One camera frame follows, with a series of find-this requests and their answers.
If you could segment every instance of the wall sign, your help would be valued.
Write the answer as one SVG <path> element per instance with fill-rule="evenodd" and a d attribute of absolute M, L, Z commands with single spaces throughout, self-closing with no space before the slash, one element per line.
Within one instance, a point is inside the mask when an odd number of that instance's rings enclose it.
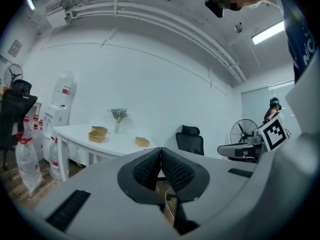
<path fill-rule="evenodd" d="M 18 52 L 20 51 L 22 44 L 18 40 L 14 40 L 13 44 L 11 45 L 8 54 L 12 57 L 17 57 Z"/>

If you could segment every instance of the plastic water bottle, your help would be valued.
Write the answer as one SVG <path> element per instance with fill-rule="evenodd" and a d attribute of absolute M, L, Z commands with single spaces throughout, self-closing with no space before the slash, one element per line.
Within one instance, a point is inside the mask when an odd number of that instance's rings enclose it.
<path fill-rule="evenodd" d="M 21 138 L 15 147 L 15 158 L 23 184 L 32 196 L 35 189 L 41 184 L 42 175 L 36 151 L 31 140 Z"/>
<path fill-rule="evenodd" d="M 53 105 L 60 107 L 65 105 L 70 109 L 74 97 L 75 76 L 72 72 L 66 70 L 59 76 L 55 83 L 52 93 Z"/>
<path fill-rule="evenodd" d="M 32 144 L 35 149 L 36 158 L 38 161 L 44 158 L 44 150 L 42 146 L 42 131 L 38 128 L 38 125 L 35 123 L 33 126 L 33 131 L 31 132 Z"/>
<path fill-rule="evenodd" d="M 31 129 L 34 128 L 34 124 L 38 124 L 38 120 L 39 120 L 39 116 L 37 114 L 35 114 L 33 116 L 33 122 L 32 122 L 32 125 L 31 125 Z"/>
<path fill-rule="evenodd" d="M 43 124 L 44 124 L 44 121 L 41 119 L 39 121 L 39 128 L 40 128 L 41 131 L 42 131 Z"/>
<path fill-rule="evenodd" d="M 55 180 L 62 180 L 61 169 L 58 159 L 58 139 L 51 137 L 52 140 L 55 140 L 49 147 L 49 159 L 50 159 L 50 175 Z M 67 174 L 69 174 L 69 158 L 65 153 L 65 162 L 67 166 Z"/>
<path fill-rule="evenodd" d="M 23 138 L 30 139 L 31 131 L 30 131 L 30 122 L 29 122 L 28 116 L 25 116 L 23 119 L 23 127 L 24 127 Z"/>

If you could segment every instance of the black chair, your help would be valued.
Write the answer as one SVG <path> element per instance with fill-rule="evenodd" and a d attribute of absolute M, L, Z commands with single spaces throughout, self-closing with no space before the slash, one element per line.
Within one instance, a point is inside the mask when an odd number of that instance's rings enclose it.
<path fill-rule="evenodd" d="M 183 151 L 204 156 L 204 138 L 197 127 L 182 125 L 182 131 L 175 134 L 178 148 Z"/>
<path fill-rule="evenodd" d="M 4 91 L 0 111 L 0 151 L 3 150 L 4 171 L 8 150 L 15 151 L 13 146 L 18 142 L 16 135 L 12 135 L 14 124 L 17 123 L 18 132 L 24 131 L 24 117 L 37 101 L 36 96 L 24 95 L 22 91 L 8 89 Z"/>
<path fill-rule="evenodd" d="M 17 79 L 12 83 L 10 89 L 17 92 L 21 92 L 24 96 L 29 96 L 31 87 L 31 83 L 21 79 Z"/>

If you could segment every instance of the fluorescent light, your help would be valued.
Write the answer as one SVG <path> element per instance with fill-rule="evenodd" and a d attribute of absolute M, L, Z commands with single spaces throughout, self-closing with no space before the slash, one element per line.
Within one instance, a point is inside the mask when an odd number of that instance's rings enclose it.
<path fill-rule="evenodd" d="M 260 42 L 266 40 L 269 37 L 274 36 L 275 34 L 278 34 L 281 31 L 285 30 L 285 24 L 283 21 L 281 21 L 280 23 L 267 28 L 266 30 L 262 31 L 261 33 L 254 35 L 252 37 L 252 41 L 254 42 L 254 44 L 259 44 Z"/>
<path fill-rule="evenodd" d="M 32 2 L 32 0 L 26 0 L 28 2 L 28 5 L 30 6 L 31 10 L 35 10 L 35 6 L 34 3 Z"/>

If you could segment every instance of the glass vase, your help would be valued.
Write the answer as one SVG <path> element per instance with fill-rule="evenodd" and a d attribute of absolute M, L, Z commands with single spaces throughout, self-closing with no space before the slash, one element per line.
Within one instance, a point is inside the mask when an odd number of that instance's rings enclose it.
<path fill-rule="evenodd" d="M 114 126 L 114 133 L 118 134 L 119 133 L 119 129 L 120 129 L 120 123 L 116 123 Z"/>

